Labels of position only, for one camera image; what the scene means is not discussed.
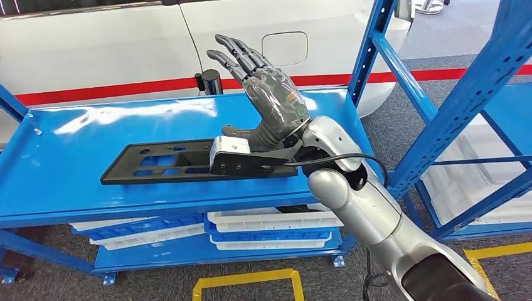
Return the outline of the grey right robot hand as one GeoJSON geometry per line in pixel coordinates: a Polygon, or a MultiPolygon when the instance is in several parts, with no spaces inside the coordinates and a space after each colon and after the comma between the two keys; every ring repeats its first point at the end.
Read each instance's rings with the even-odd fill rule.
{"type": "Polygon", "coordinates": [[[225,125],[222,134],[247,139],[252,151],[278,149],[285,139],[310,120],[300,92],[281,68],[273,66],[243,41],[222,34],[216,34],[215,40],[235,59],[218,50],[208,50],[207,56],[229,71],[262,118],[254,129],[242,130],[225,125]]]}

